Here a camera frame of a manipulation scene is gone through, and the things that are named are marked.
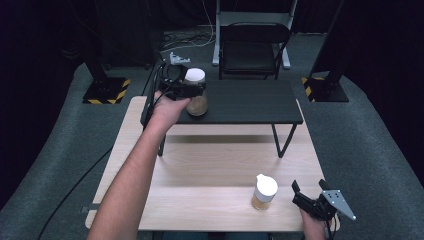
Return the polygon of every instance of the yellow and black striped base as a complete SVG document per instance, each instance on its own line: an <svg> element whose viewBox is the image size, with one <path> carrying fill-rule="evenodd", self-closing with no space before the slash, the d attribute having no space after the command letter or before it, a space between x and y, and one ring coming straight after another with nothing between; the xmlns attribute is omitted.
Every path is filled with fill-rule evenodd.
<svg viewBox="0 0 424 240"><path fill-rule="evenodd" d="M325 80L324 78L315 78L315 80ZM306 96L308 97L310 102L316 102L315 98L314 98L314 94L312 93L312 87L310 84L310 81L308 81L308 78L303 77L302 78L302 83L303 83L303 87L305 88L306 91Z"/></svg>
<svg viewBox="0 0 424 240"><path fill-rule="evenodd" d="M94 82L84 95L83 103L88 104L117 104L127 92L131 80L126 78L108 78L107 88L100 87Z"/></svg>
<svg viewBox="0 0 424 240"><path fill-rule="evenodd" d="M328 82L322 77L303 77L302 83L310 102L349 102L338 82Z"/></svg>

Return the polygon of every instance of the chair backrest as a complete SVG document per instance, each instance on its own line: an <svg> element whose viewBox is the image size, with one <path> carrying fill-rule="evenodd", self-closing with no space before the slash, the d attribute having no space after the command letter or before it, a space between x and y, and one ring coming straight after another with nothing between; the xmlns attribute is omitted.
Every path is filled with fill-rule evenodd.
<svg viewBox="0 0 424 240"><path fill-rule="evenodd" d="M281 23L239 22L222 28L221 41L286 43L290 30Z"/></svg>

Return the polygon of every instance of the black stand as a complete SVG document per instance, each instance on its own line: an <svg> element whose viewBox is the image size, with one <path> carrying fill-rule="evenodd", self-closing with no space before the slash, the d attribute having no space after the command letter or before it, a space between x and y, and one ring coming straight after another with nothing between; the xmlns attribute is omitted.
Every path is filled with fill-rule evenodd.
<svg viewBox="0 0 424 240"><path fill-rule="evenodd" d="M311 102L349 102L340 83L325 78L302 78L306 95Z"/></svg>
<svg viewBox="0 0 424 240"><path fill-rule="evenodd" d="M343 6L343 2L344 1L342 0L342 2L339 4L336 15L330 26L329 34L327 35L326 40L321 47L309 77L302 78L306 95L311 102L349 102L349 99L347 98L342 86L340 85L340 78L343 76L343 73L354 54L354 48L351 47L348 43L340 43L338 39L334 40L332 38L332 33L336 29L336 21L338 20L338 15ZM336 43L345 44L342 52L328 54L326 51L328 46ZM315 72L322 71L329 71L327 77L312 77Z"/></svg>
<svg viewBox="0 0 424 240"><path fill-rule="evenodd" d="M87 37L77 13L70 1L64 0L67 11L74 28L80 54L93 76L93 82L83 98L83 103L115 104L119 103L125 95L130 80L126 78L109 78L106 76L100 61Z"/></svg>

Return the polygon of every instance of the wooden table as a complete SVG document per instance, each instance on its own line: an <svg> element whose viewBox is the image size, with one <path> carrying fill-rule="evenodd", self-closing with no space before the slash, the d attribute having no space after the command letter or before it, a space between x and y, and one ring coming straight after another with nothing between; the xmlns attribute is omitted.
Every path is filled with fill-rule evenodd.
<svg viewBox="0 0 424 240"><path fill-rule="evenodd" d="M98 205L142 132L145 97L134 97L110 155L92 209ZM276 125L280 134L290 125ZM302 231L291 184L316 198L323 173L306 123L299 125L283 158L275 153L271 125L174 125L158 156L140 230ZM267 210L251 198L256 175L273 177L279 189ZM90 228L96 210L90 210Z"/></svg>

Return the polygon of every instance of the black chair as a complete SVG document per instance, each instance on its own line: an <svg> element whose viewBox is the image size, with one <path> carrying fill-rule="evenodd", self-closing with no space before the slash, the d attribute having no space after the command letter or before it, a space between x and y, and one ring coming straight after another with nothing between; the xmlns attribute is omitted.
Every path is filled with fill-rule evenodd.
<svg viewBox="0 0 424 240"><path fill-rule="evenodd" d="M280 23L233 23L221 30L219 79L222 74L275 75L290 30Z"/></svg>

